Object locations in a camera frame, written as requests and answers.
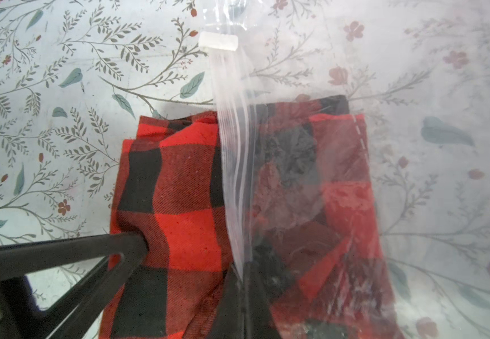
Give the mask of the clear plastic vacuum bag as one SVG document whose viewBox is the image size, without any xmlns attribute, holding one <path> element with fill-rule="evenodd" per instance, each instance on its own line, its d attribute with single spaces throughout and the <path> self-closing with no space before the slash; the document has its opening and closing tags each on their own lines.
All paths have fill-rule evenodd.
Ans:
<svg viewBox="0 0 490 339">
<path fill-rule="evenodd" d="M 211 338 L 490 338 L 490 1 L 205 1 Z"/>
</svg>

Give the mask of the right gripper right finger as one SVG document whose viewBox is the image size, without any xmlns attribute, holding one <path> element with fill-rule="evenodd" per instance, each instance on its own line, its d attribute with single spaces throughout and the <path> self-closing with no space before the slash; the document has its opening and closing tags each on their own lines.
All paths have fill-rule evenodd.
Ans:
<svg viewBox="0 0 490 339">
<path fill-rule="evenodd" d="M 281 339 L 260 275 L 252 262 L 244 266 L 244 337 Z"/>
</svg>

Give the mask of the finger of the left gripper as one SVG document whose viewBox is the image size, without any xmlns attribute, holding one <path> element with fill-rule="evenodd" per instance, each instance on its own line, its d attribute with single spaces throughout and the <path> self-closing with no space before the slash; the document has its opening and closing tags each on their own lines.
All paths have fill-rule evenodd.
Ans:
<svg viewBox="0 0 490 339">
<path fill-rule="evenodd" d="M 0 338 L 84 338 L 147 253 L 137 232 L 0 246 Z"/>
</svg>

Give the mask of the red black plaid shirt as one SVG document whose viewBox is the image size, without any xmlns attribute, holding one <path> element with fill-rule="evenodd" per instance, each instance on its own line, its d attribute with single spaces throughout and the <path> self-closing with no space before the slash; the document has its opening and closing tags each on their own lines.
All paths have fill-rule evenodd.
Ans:
<svg viewBox="0 0 490 339">
<path fill-rule="evenodd" d="M 281 338 L 401 338 L 369 175 L 366 122 L 342 95 L 262 105 L 251 249 Z M 149 252 L 101 338 L 207 338 L 234 264 L 216 112 L 142 117 L 123 143 L 110 230 Z"/>
</svg>

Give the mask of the white bag zipper slider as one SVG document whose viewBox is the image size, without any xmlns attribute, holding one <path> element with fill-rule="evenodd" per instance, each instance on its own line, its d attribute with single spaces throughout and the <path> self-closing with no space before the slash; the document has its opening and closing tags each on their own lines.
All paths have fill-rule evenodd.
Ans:
<svg viewBox="0 0 490 339">
<path fill-rule="evenodd" d="M 198 46 L 201 50 L 222 50 L 235 52 L 238 50 L 239 38 L 217 32 L 200 32 Z"/>
</svg>

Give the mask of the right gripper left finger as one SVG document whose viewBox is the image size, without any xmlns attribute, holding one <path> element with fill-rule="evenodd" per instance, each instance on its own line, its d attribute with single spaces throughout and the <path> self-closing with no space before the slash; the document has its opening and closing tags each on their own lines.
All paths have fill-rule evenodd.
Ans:
<svg viewBox="0 0 490 339">
<path fill-rule="evenodd" d="M 229 267 L 224 281 L 224 290 L 217 307 L 215 319 L 207 339 L 240 339 L 244 337 L 242 311 L 243 291 L 234 264 Z"/>
</svg>

